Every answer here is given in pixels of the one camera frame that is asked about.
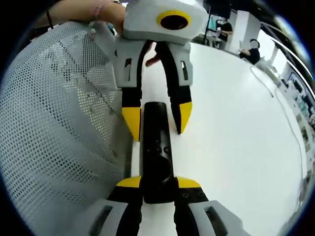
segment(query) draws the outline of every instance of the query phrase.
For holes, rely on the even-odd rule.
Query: yellow fingertip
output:
[[[141,109],[140,107],[123,107],[123,116],[132,133],[135,141],[139,141],[140,136],[140,120]]]
[[[116,186],[117,187],[128,187],[128,188],[139,188],[141,176],[125,178],[120,181]]]
[[[180,104],[179,109],[181,111],[181,133],[183,133],[191,115],[192,102]]]
[[[200,184],[188,178],[177,177],[179,188],[201,188]]]

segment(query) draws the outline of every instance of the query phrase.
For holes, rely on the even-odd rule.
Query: mesh panel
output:
[[[1,172],[36,235],[65,232],[123,179],[131,157],[112,64],[90,32],[69,22],[39,37],[1,86]]]

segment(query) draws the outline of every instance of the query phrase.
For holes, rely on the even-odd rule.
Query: white tabletop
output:
[[[281,91],[282,95],[285,97],[288,105],[290,106],[291,110],[293,111],[294,115],[300,115],[301,120],[299,122],[300,129],[305,128],[307,136],[308,136],[308,142],[309,150],[306,152],[307,157],[307,170],[313,172],[313,162],[314,162],[314,149],[315,149],[315,143],[313,141],[313,135],[312,135],[312,129],[306,120],[305,116],[302,114],[299,105],[297,102],[292,98],[292,91],[288,89],[285,85],[281,85],[279,87],[279,91]]]
[[[295,210],[302,176],[299,146],[281,104],[251,65],[233,55],[192,44],[190,60],[193,109],[182,135],[176,133],[162,64],[144,69],[142,79],[142,104],[168,106],[174,174],[199,182],[208,199],[240,217],[252,236],[274,236]],[[273,82],[254,70],[274,93]],[[304,151],[293,112],[277,94]],[[131,172],[139,175],[139,143]],[[173,204],[144,205],[139,235],[177,235],[173,212]]]

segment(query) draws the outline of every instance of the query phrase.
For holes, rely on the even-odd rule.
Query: person's arm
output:
[[[62,24],[69,20],[90,22],[95,20],[93,11],[97,7],[95,0],[62,0],[49,9],[52,23]],[[99,20],[109,22],[114,25],[118,33],[123,31],[125,17],[125,7],[115,2],[106,4],[99,13]],[[48,25],[46,13],[36,22],[35,27]]]
[[[250,52],[249,50],[245,50],[245,49],[243,49],[243,50],[241,51],[241,53],[243,53],[243,54],[245,54],[245,55],[247,55],[247,56],[250,56],[250,55],[251,55],[251,52]]]
[[[225,33],[227,35],[231,35],[233,34],[233,31],[224,31],[224,30],[221,30],[222,33]]]

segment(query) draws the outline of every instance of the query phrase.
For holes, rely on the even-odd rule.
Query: window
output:
[[[285,68],[285,64],[286,64],[286,57],[283,54],[283,52],[279,49],[277,51],[276,57],[274,62],[272,63],[272,66],[276,68],[277,72],[279,74],[282,74]]]

